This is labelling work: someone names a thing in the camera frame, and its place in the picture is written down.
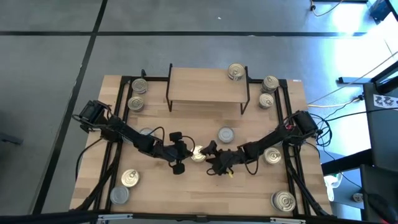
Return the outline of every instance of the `wooden shelf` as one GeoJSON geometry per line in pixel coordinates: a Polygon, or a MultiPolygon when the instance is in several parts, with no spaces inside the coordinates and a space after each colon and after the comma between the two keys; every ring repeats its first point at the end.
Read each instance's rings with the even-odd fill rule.
{"type": "Polygon", "coordinates": [[[228,71],[208,68],[171,69],[169,100],[246,103],[246,76],[228,78],[228,71]]]}

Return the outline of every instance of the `black floor stripe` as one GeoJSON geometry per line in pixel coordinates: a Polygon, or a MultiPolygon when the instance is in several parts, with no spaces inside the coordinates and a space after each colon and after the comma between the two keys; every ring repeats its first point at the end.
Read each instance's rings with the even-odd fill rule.
{"type": "Polygon", "coordinates": [[[256,36],[256,37],[361,37],[367,32],[246,32],[246,31],[0,31],[0,36],[256,36]]]}
{"type": "MultiPolygon", "coordinates": [[[[101,21],[106,9],[106,4],[108,0],[103,0],[101,8],[99,9],[97,20],[95,22],[93,32],[98,31],[101,25],[101,21]]],[[[85,55],[83,57],[83,61],[81,63],[79,74],[76,78],[75,86],[72,89],[72,93],[68,102],[67,109],[63,115],[60,127],[58,129],[57,135],[55,137],[52,152],[50,153],[50,160],[45,171],[45,175],[41,185],[39,185],[40,190],[39,194],[37,195],[37,199],[35,201],[35,205],[32,209],[32,214],[37,215],[42,213],[43,206],[45,203],[45,199],[49,192],[49,188],[51,186],[51,181],[57,168],[57,163],[61,154],[63,142],[65,141],[65,137],[68,132],[70,120],[72,118],[73,110],[75,109],[76,101],[80,92],[81,84],[83,83],[83,79],[87,70],[88,62],[90,61],[91,53],[93,52],[94,44],[95,44],[96,36],[92,35],[90,40],[88,41],[88,45],[86,48],[85,55]]]]}

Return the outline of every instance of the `silver can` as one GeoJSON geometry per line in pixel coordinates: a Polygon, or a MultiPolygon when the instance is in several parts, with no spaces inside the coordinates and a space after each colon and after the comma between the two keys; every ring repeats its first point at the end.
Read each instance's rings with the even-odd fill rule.
{"type": "Polygon", "coordinates": [[[191,156],[191,159],[195,162],[203,162],[206,159],[206,155],[203,155],[200,153],[200,151],[203,149],[203,146],[195,146],[194,149],[191,149],[191,152],[193,155],[191,156]]]}
{"type": "Polygon", "coordinates": [[[134,96],[130,98],[127,105],[130,110],[134,112],[140,112],[144,109],[144,100],[139,96],[134,96]]]}
{"type": "Polygon", "coordinates": [[[296,199],[290,192],[280,191],[271,195],[271,205],[281,212],[291,212],[296,207],[296,199]]]}
{"type": "Polygon", "coordinates": [[[271,165],[277,164],[281,157],[279,150],[273,147],[266,149],[263,155],[264,161],[271,165]]]}
{"type": "Polygon", "coordinates": [[[137,78],[131,84],[132,90],[138,94],[144,94],[148,90],[148,83],[143,78],[137,78]]]}
{"type": "Polygon", "coordinates": [[[234,81],[242,79],[245,74],[246,71],[240,63],[233,63],[228,67],[228,77],[234,81]]]}
{"type": "Polygon", "coordinates": [[[140,134],[143,134],[143,135],[148,135],[149,133],[151,133],[151,134],[150,134],[151,136],[156,137],[156,136],[155,136],[155,132],[153,132],[153,130],[152,130],[151,128],[142,128],[142,129],[139,131],[139,133],[140,133],[140,134]]]}
{"type": "Polygon", "coordinates": [[[272,75],[265,77],[262,81],[261,92],[262,93],[273,93],[279,86],[279,80],[272,75]]]}
{"type": "Polygon", "coordinates": [[[268,109],[274,104],[274,98],[268,94],[263,93],[259,97],[259,107],[261,109],[268,109]]]}
{"type": "Polygon", "coordinates": [[[129,200],[129,189],[125,186],[114,187],[111,191],[111,202],[115,205],[122,205],[129,200]]]}
{"type": "Polygon", "coordinates": [[[128,169],[122,174],[122,184],[126,187],[133,187],[139,181],[139,173],[135,169],[128,169]]]}
{"type": "Polygon", "coordinates": [[[234,139],[234,130],[229,127],[222,127],[218,131],[218,139],[223,143],[230,143],[234,139]]]}

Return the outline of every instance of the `cable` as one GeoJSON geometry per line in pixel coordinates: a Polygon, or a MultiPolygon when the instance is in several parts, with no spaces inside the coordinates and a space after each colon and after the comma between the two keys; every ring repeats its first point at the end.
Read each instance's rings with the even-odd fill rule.
{"type": "Polygon", "coordinates": [[[323,119],[323,118],[322,118],[321,116],[319,116],[319,115],[311,114],[311,113],[310,113],[310,115],[315,116],[315,118],[317,118],[317,119],[320,119],[320,120],[321,120],[320,122],[322,122],[322,125],[321,125],[321,126],[323,126],[323,124],[326,124],[326,127],[325,127],[325,128],[321,128],[321,132],[317,134],[317,136],[316,136],[316,138],[315,138],[315,142],[317,143],[318,146],[324,146],[324,147],[329,146],[330,143],[331,143],[331,138],[333,137],[333,133],[332,133],[332,131],[331,131],[329,122],[326,121],[325,119],[323,119]],[[329,135],[329,139],[328,139],[328,140],[326,141],[326,143],[325,143],[325,142],[323,141],[323,137],[325,137],[327,134],[329,135]]]}
{"type": "MultiPolygon", "coordinates": [[[[329,154],[326,150],[325,147],[323,146],[323,152],[325,152],[328,156],[330,156],[334,161],[336,160],[333,156],[331,156],[331,154],[329,154]]],[[[338,170],[339,173],[346,179],[348,180],[348,182],[352,183],[353,185],[359,187],[359,189],[361,189],[361,191],[363,191],[364,193],[368,194],[361,186],[359,186],[358,184],[355,184],[353,181],[349,180],[349,178],[347,178],[342,171],[338,170]]]]}
{"type": "Polygon", "coordinates": [[[332,119],[329,119],[329,120],[326,120],[326,121],[334,121],[334,120],[337,120],[337,119],[340,119],[340,118],[344,118],[344,117],[352,116],[352,115],[357,115],[357,114],[361,114],[361,113],[372,113],[372,112],[377,112],[377,111],[397,110],[397,109],[398,109],[398,107],[396,107],[396,108],[383,108],[383,109],[377,109],[377,110],[362,111],[362,112],[357,112],[357,113],[352,113],[352,114],[346,114],[346,115],[343,115],[343,116],[338,116],[337,118],[332,118],[332,119]]]}
{"type": "Polygon", "coordinates": [[[153,130],[152,130],[150,133],[148,133],[147,135],[150,136],[152,133],[154,133],[154,132],[155,132],[156,130],[158,130],[158,129],[161,129],[161,130],[163,131],[163,134],[162,134],[162,146],[163,146],[163,145],[164,145],[164,135],[165,135],[165,131],[164,131],[164,128],[163,128],[163,127],[159,126],[159,127],[155,128],[155,129],[153,129],[153,130]]]}
{"type": "Polygon", "coordinates": [[[335,9],[338,5],[340,5],[343,1],[344,1],[344,0],[341,0],[339,3],[337,3],[337,4],[336,4],[335,6],[333,6],[331,9],[327,10],[327,12],[324,12],[324,13],[318,15],[317,13],[315,13],[315,9],[316,9],[317,7],[314,5],[313,0],[311,0],[311,7],[310,7],[310,10],[312,11],[312,13],[313,13],[315,16],[320,17],[320,16],[323,16],[323,15],[325,15],[325,14],[328,14],[329,12],[331,12],[332,10],[334,10],[334,9],[335,9]]]}
{"type": "Polygon", "coordinates": [[[77,157],[77,161],[76,161],[76,169],[75,169],[75,181],[77,180],[77,175],[79,172],[79,163],[80,163],[80,159],[83,156],[83,154],[92,146],[94,146],[95,144],[97,144],[100,140],[102,140],[102,138],[99,138],[98,140],[96,140],[95,142],[91,143],[89,146],[87,146],[84,150],[82,150],[82,152],[79,154],[79,156],[77,157]]]}
{"type": "Polygon", "coordinates": [[[321,153],[319,152],[319,149],[318,149],[316,146],[314,146],[313,144],[309,143],[309,142],[305,142],[305,143],[309,144],[309,145],[312,146],[315,150],[317,150],[317,152],[318,152],[318,157],[319,157],[319,160],[320,160],[320,159],[321,159],[321,153]]]}
{"type": "Polygon", "coordinates": [[[349,103],[352,103],[352,102],[355,102],[355,101],[359,101],[359,100],[360,99],[357,98],[357,99],[354,99],[353,101],[350,101],[350,102],[347,102],[347,103],[341,103],[341,104],[338,104],[338,105],[325,105],[325,106],[323,106],[323,105],[307,105],[307,106],[316,107],[316,108],[331,108],[331,107],[336,107],[336,106],[345,106],[345,105],[347,105],[349,103]]]}
{"type": "Polygon", "coordinates": [[[254,172],[251,172],[249,170],[248,163],[247,163],[246,160],[244,160],[244,166],[246,167],[246,170],[249,172],[249,174],[251,174],[251,175],[256,175],[257,174],[257,171],[259,170],[259,158],[260,158],[260,151],[257,152],[256,170],[254,172]]]}
{"type": "Polygon", "coordinates": [[[331,94],[333,94],[333,93],[335,93],[335,92],[341,90],[342,88],[346,88],[347,86],[349,86],[349,85],[355,83],[356,81],[360,80],[361,78],[365,77],[366,75],[369,75],[371,72],[375,71],[375,69],[377,69],[380,65],[384,64],[386,61],[390,60],[390,59],[391,59],[393,56],[395,56],[396,54],[398,54],[398,52],[395,52],[394,54],[392,54],[390,57],[388,57],[387,59],[385,59],[385,60],[384,60],[383,62],[381,62],[378,66],[374,67],[372,70],[368,71],[368,73],[364,74],[363,76],[361,76],[361,77],[355,79],[354,81],[350,82],[349,84],[346,84],[346,85],[344,85],[344,86],[342,86],[342,87],[340,87],[340,88],[338,88],[338,89],[336,89],[336,90],[334,90],[334,91],[331,91],[330,93],[326,94],[325,96],[320,97],[320,98],[318,98],[318,99],[316,99],[316,100],[310,102],[309,104],[311,105],[311,104],[317,102],[318,100],[321,100],[321,99],[323,99],[323,98],[325,98],[325,97],[327,97],[327,96],[329,96],[329,95],[331,95],[331,94]]]}
{"type": "Polygon", "coordinates": [[[193,143],[193,150],[195,150],[195,146],[196,146],[196,144],[195,144],[195,141],[193,140],[193,138],[191,138],[190,136],[182,136],[183,138],[189,138],[189,139],[191,139],[191,141],[192,141],[192,143],[193,143]]]}

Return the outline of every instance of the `white cable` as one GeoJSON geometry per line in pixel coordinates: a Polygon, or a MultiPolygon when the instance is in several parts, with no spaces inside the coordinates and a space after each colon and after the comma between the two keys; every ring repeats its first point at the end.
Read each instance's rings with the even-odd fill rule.
{"type": "Polygon", "coordinates": [[[363,76],[361,76],[361,77],[355,79],[354,81],[350,82],[349,84],[346,84],[346,85],[344,85],[344,86],[338,88],[337,90],[332,91],[332,92],[326,94],[325,96],[320,97],[320,98],[318,98],[318,99],[316,99],[316,100],[314,100],[314,101],[312,101],[311,103],[308,103],[308,104],[313,104],[313,103],[315,103],[316,101],[321,100],[321,99],[323,99],[323,98],[325,98],[325,97],[327,97],[327,96],[329,96],[329,95],[331,95],[331,94],[333,94],[333,93],[335,93],[335,92],[341,90],[342,88],[346,88],[347,86],[349,86],[349,85],[353,84],[354,82],[360,80],[361,78],[365,77],[366,75],[369,75],[371,72],[375,71],[375,69],[377,69],[380,65],[382,65],[382,64],[384,64],[386,61],[390,60],[390,59],[391,59],[393,56],[395,56],[397,53],[398,53],[398,52],[395,52],[394,54],[392,54],[390,57],[388,57],[388,58],[385,59],[383,62],[381,62],[378,66],[376,66],[376,67],[374,67],[372,70],[368,71],[368,73],[366,73],[365,75],[363,75],[363,76]]]}

